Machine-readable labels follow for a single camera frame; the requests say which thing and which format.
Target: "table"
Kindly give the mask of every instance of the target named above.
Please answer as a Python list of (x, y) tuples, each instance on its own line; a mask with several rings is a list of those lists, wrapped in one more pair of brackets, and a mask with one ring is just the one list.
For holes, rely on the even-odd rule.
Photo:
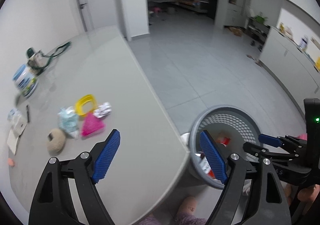
[(154, 0), (154, 3), (170, 3), (170, 2), (177, 2), (177, 0)]
[[(16, 155), (9, 152), (16, 164), (10, 169), (12, 190), (29, 211), (50, 157), (73, 159), (104, 141), (116, 128), (121, 134), (120, 147), (96, 188), (116, 225), (137, 223), (173, 189), (187, 166), (189, 151), (115, 26), (70, 41), (71, 48), (39, 76), (31, 97), (19, 100), (17, 107), (22, 112), (29, 105), (31, 123), (20, 138)], [(57, 127), (59, 109), (74, 105), (86, 94), (93, 94), (98, 103), (111, 103), (105, 131), (87, 139), (68, 138), (60, 154), (49, 154), (47, 135)], [(74, 180), (69, 181), (77, 216), (86, 223)]]

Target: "door handle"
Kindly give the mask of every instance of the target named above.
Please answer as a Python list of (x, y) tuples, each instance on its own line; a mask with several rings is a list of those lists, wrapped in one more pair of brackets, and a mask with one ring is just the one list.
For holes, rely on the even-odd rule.
[(80, 9), (82, 10), (82, 9), (84, 8), (84, 6), (85, 6), (85, 5), (87, 5), (87, 3), (80, 4), (80, 5), (79, 5)]

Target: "blue gripper pad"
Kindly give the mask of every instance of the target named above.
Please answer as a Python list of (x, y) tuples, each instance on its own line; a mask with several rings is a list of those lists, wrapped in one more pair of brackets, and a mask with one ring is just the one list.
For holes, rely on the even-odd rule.
[(91, 177), (94, 183), (99, 182), (99, 180), (106, 176), (111, 161), (115, 156), (119, 145), (120, 133), (118, 130), (116, 130), (94, 164), (94, 173)]
[(258, 140), (260, 143), (267, 144), (275, 148), (282, 146), (282, 141), (279, 138), (274, 138), (268, 135), (261, 134), (259, 135)]
[(200, 133), (200, 146), (202, 148), (202, 151), (204, 152), (205, 157), (207, 158), (214, 176), (223, 184), (225, 184), (228, 180), (226, 165), (205, 132)]

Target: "formula can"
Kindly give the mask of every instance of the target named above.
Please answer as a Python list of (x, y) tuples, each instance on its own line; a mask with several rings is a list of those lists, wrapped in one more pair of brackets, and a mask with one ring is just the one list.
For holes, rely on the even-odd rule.
[(21, 65), (21, 67), (14, 74), (12, 80), (21, 94), (25, 97), (29, 97), (34, 92), (38, 84), (37, 77), (25, 64)]

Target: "gray laundry basket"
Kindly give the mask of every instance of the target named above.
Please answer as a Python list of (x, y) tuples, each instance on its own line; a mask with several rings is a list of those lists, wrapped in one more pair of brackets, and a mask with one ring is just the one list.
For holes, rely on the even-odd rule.
[(201, 113), (197, 118), (192, 127), (188, 142), (194, 170), (191, 174), (204, 180), (208, 185), (216, 189), (224, 188), (224, 185), (219, 180), (212, 179), (205, 174), (200, 167), (200, 158), (196, 154), (199, 155), (202, 152), (199, 143), (199, 134), (203, 130), (208, 130), (213, 138), (217, 137), (220, 131), (227, 132), (230, 134), (231, 138), (228, 148), (233, 153), (237, 153), (242, 156), (242, 158), (249, 161), (258, 161), (257, 157), (252, 156), (243, 150), (243, 144), (245, 142), (261, 145), (258, 141), (260, 129), (252, 117), (234, 106), (214, 106)]

